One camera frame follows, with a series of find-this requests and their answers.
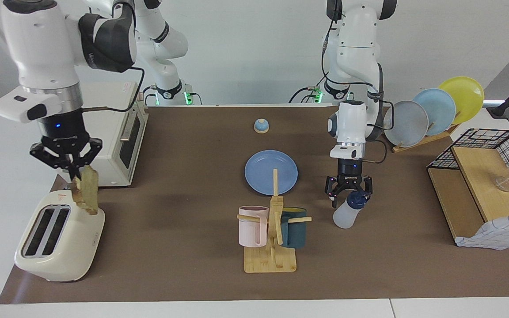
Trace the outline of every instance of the teal mug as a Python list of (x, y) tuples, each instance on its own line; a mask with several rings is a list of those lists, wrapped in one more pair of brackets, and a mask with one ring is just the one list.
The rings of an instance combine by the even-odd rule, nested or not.
[(301, 248), (305, 246), (305, 232), (307, 222), (288, 223), (289, 219), (306, 217), (308, 212), (303, 208), (285, 207), (282, 210), (281, 230), (282, 241), (281, 246), (288, 248)]

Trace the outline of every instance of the mug handle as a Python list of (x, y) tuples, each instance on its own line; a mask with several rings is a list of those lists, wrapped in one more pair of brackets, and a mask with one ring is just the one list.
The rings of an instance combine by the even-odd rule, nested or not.
[(260, 230), (258, 231), (256, 246), (261, 247), (262, 246), (262, 244), (261, 244), (262, 237), (264, 235), (266, 235), (266, 217), (264, 217), (264, 216), (257, 216), (257, 217), (260, 219), (260, 223), (259, 223)]

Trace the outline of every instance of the blue lid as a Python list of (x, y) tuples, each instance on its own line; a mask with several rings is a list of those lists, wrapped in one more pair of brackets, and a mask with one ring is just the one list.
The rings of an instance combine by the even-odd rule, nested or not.
[(366, 199), (367, 195), (364, 191), (353, 191), (347, 197), (347, 204), (355, 210), (360, 210), (368, 202), (368, 199)]

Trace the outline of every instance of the mug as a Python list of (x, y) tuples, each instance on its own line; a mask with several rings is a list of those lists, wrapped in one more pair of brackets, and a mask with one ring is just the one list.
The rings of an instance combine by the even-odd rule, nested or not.
[(268, 224), (268, 208), (246, 205), (239, 208), (239, 214), (253, 216), (259, 222), (239, 220), (239, 244), (245, 247), (262, 247), (266, 245), (266, 227)]
[(285, 207), (282, 211), (281, 229), (282, 245), (288, 248), (301, 248), (305, 246), (305, 231), (307, 222), (288, 223), (289, 219), (306, 217), (308, 212), (303, 208)]

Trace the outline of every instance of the white toaster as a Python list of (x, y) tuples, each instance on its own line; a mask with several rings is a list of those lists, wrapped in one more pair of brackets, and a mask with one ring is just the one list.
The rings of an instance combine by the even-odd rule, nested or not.
[(46, 280), (79, 280), (87, 273), (103, 230), (102, 209), (90, 215), (70, 190), (49, 193), (38, 204), (15, 252), (15, 264)]

